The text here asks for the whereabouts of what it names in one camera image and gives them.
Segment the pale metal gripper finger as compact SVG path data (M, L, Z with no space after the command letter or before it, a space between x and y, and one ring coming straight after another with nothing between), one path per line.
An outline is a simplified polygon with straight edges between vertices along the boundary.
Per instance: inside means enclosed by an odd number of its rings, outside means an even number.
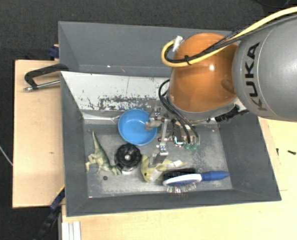
M155 167L158 164L162 164L168 155L169 152L167 150L166 145L159 145L152 153L152 155L149 157L148 166Z
M148 121L145 123L144 128L148 131L152 130L153 128L159 127L164 118L162 116L162 107L155 106L154 109L148 115Z

